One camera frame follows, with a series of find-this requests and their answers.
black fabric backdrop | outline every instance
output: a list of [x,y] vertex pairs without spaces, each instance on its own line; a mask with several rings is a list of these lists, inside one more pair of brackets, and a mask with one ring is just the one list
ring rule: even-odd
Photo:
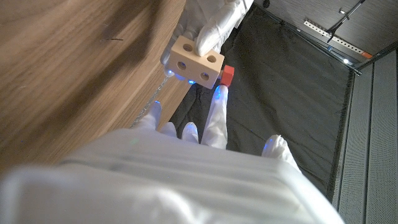
[[[326,195],[349,70],[253,7],[221,52],[235,68],[227,149],[261,155],[266,140],[281,134],[303,174]],[[170,120],[179,137],[193,121],[201,138],[214,89],[192,85]]]

blue light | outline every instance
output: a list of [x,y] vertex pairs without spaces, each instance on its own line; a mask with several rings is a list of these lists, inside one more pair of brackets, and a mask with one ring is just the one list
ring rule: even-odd
[[216,92],[215,92],[215,94],[216,94],[216,100],[218,100],[218,99],[220,99],[220,98],[221,98],[221,90],[220,90],[220,86],[218,86],[218,87],[216,88]]

wood grain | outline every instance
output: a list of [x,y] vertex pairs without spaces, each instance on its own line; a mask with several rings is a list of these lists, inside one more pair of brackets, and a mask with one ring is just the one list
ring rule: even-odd
[[[126,128],[164,79],[184,0],[0,2],[0,172]],[[162,123],[189,89],[168,80]]]

white glove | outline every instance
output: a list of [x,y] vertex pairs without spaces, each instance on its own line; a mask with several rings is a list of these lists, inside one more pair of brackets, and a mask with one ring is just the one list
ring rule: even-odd
[[219,53],[235,24],[243,18],[252,3],[253,0],[187,0],[160,58],[165,65],[165,74],[168,77],[174,75],[168,72],[167,62],[170,49],[180,35],[195,41],[195,51],[200,56],[211,49]]
[[273,135],[268,139],[261,156],[285,161],[301,172],[290,152],[287,142],[280,135]]
[[[205,130],[201,143],[207,146],[225,149],[228,140],[226,130],[226,103],[228,100],[228,88],[220,85],[214,92],[211,101],[210,111],[207,116]],[[133,127],[156,130],[159,125],[162,107],[156,101],[149,112]],[[173,123],[166,123],[160,130],[161,133],[171,137],[177,137],[177,132]],[[198,130],[193,122],[187,123],[182,131],[182,140],[198,143]]]

white fabric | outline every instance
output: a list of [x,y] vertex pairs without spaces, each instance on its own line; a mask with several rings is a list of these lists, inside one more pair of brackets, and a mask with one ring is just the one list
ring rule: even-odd
[[273,135],[267,140],[261,156],[285,161],[301,172],[290,152],[287,142],[280,135]]
[[[226,130],[226,104],[228,100],[228,88],[220,85],[214,92],[211,101],[210,111],[207,116],[206,126],[203,132],[201,143],[206,146],[225,149],[228,140]],[[162,107],[156,101],[148,113],[136,124],[135,128],[148,129],[155,131],[159,125]],[[161,130],[161,133],[171,137],[177,137],[175,126],[167,123]],[[194,123],[189,122],[182,131],[182,140],[198,143],[198,130]]]
[[0,223],[342,223],[286,162],[119,129],[0,186]]
[[198,55],[203,56],[211,49],[219,53],[233,27],[252,3],[253,0],[187,0],[160,58],[165,65],[165,75],[174,75],[167,69],[167,62],[170,49],[180,35],[195,41],[195,51]]

